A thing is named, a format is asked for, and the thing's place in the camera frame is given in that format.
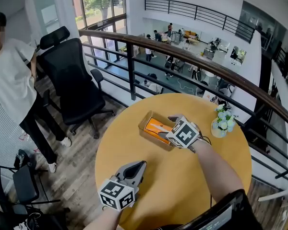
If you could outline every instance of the chair headrest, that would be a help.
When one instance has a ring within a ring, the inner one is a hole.
[[[67,39],[70,35],[71,33],[67,30],[67,28],[65,26],[62,26],[54,32],[43,36],[40,39],[40,48],[45,50],[52,46],[59,45],[60,42]]]

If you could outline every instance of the yellow table top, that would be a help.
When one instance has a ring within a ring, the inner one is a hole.
[[[208,136],[219,153],[242,179],[246,193],[252,175],[249,146],[236,125],[225,138],[211,135],[216,105],[189,94],[161,94],[124,110],[105,132],[96,156],[96,184],[110,178],[119,167],[147,161],[140,198],[122,214],[125,230],[149,230],[167,224],[184,224],[210,208],[210,193],[196,154],[174,148],[168,152],[139,135],[138,124],[150,110],[163,116],[184,114]]]

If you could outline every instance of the black sleeve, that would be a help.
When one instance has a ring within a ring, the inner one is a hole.
[[[232,229],[263,230],[253,213],[251,204],[245,194],[245,191],[243,189],[238,191],[243,193],[243,197],[242,200],[236,204],[236,210],[233,212],[233,221],[230,222],[231,227],[233,227]],[[220,202],[223,200],[226,202],[230,196],[231,194],[227,195]]]

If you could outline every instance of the wooden handrail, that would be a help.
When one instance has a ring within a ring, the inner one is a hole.
[[[273,99],[269,94],[260,89],[258,86],[248,81],[239,74],[211,61],[204,57],[194,56],[190,52],[168,45],[155,40],[149,40],[140,36],[133,36],[120,33],[111,33],[103,31],[93,31],[93,30],[79,30],[80,36],[93,36],[100,37],[110,40],[117,40],[123,43],[132,44],[144,48],[149,48],[155,50],[165,55],[171,55],[178,58],[184,62],[195,65],[201,69],[207,70],[224,80],[232,83],[233,85],[241,88],[245,92],[254,96],[257,100],[261,101],[262,104],[270,107],[276,114],[278,114],[284,121],[288,123],[288,111],[279,105],[275,99]]]

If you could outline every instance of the black bag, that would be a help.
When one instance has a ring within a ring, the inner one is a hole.
[[[25,165],[28,165],[29,167],[33,167],[32,163],[30,162],[30,158],[28,154],[24,150],[19,149],[18,153],[16,154],[14,167],[16,169],[20,169],[24,167]]]

